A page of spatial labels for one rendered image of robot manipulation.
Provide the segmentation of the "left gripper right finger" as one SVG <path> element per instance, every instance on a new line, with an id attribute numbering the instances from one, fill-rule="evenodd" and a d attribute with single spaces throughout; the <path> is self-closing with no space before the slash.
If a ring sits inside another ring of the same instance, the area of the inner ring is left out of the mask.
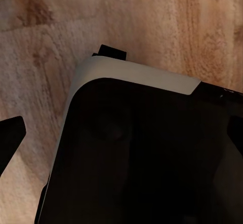
<path id="1" fill-rule="evenodd" d="M 243 118 L 231 116 L 227 134 L 243 156 Z"/>

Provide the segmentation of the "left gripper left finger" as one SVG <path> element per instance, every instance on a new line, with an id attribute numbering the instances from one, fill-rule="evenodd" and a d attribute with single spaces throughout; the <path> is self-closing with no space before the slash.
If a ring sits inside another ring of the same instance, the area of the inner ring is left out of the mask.
<path id="1" fill-rule="evenodd" d="M 26 135 L 22 116 L 0 121 L 0 176 Z"/>

